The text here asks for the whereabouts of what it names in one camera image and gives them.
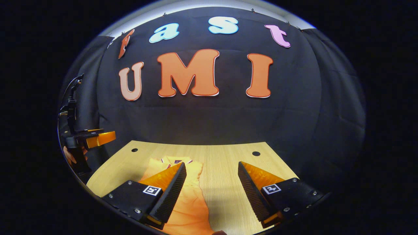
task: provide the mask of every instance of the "orange letter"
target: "orange letter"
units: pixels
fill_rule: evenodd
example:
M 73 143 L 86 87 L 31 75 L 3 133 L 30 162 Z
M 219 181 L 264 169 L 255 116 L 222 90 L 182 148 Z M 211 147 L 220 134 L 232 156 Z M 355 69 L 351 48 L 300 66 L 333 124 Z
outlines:
M 271 91 L 268 89 L 268 69 L 273 60 L 262 54 L 248 54 L 247 58 L 252 63 L 251 86 L 246 93 L 249 97 L 267 98 Z
M 122 46 L 120 47 L 120 52 L 119 52 L 119 58 L 120 59 L 124 54 L 125 54 L 125 47 L 128 45 L 130 36 L 133 34 L 133 31 L 135 31 L 135 29 L 131 30 L 128 35 L 125 36 L 125 38 L 122 40 Z
M 135 88 L 130 91 L 128 88 L 128 72 L 129 68 L 124 68 L 119 71 L 120 77 L 120 90 L 126 100 L 134 101 L 141 96 L 142 85 L 141 85 L 141 68 L 144 67 L 144 62 L 138 62 L 132 65 L 133 77 L 135 81 Z
M 215 59 L 219 51 L 203 49 L 195 53 L 189 65 L 186 67 L 177 53 L 166 53 L 160 55 L 157 61 L 161 63 L 161 89 L 158 95 L 161 97 L 172 97 L 176 89 L 171 86 L 173 78 L 177 88 L 182 95 L 189 90 L 193 78 L 194 87 L 191 93 L 196 96 L 215 96 L 219 89 L 215 86 Z

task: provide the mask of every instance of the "orange cloth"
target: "orange cloth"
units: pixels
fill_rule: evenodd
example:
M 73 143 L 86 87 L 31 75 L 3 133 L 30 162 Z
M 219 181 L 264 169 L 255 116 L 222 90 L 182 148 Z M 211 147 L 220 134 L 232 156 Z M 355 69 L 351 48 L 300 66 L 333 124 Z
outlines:
M 141 180 L 181 162 L 186 165 L 187 177 L 173 212 L 162 231 L 171 235 L 212 235 L 214 231 L 209 224 L 209 209 L 199 187 L 203 163 L 192 161 L 187 157 L 151 158 Z

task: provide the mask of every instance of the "wooden table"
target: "wooden table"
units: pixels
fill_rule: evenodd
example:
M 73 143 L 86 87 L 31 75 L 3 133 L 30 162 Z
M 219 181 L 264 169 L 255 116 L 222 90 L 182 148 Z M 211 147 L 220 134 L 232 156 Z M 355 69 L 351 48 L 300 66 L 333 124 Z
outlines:
M 131 141 L 107 160 L 87 182 L 99 197 L 127 180 L 139 181 L 149 158 L 190 157 L 203 163 L 200 187 L 209 208 L 214 231 L 228 235 L 250 235 L 263 229 L 238 178 L 238 162 L 244 161 L 284 180 L 297 177 L 267 143 L 237 145 L 173 145 Z

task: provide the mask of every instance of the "light blue letter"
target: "light blue letter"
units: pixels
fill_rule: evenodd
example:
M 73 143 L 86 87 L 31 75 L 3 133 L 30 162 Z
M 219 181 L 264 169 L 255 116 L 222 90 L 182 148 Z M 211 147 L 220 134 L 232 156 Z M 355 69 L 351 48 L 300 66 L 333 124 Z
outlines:
M 215 16 L 209 19 L 210 26 L 208 29 L 211 33 L 233 34 L 238 31 L 237 19 L 233 17 Z
M 163 39 L 168 40 L 176 37 L 179 32 L 177 31 L 178 24 L 177 23 L 171 23 L 168 25 L 164 25 L 159 27 L 154 31 L 154 35 L 150 37 L 150 43 L 156 43 Z

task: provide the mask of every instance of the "wooden tabletop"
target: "wooden tabletop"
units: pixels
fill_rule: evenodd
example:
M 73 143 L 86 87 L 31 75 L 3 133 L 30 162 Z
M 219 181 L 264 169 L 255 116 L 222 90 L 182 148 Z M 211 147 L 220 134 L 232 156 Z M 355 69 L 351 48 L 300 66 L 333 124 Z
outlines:
M 174 145 L 131 141 L 107 160 L 87 182 L 103 197 L 127 180 L 139 181 L 149 158 L 190 157 L 203 163 L 199 184 L 209 209 L 212 230 L 228 235 L 250 235 L 263 229 L 238 178 L 238 162 L 244 161 L 284 180 L 297 177 L 267 143 L 236 145 Z

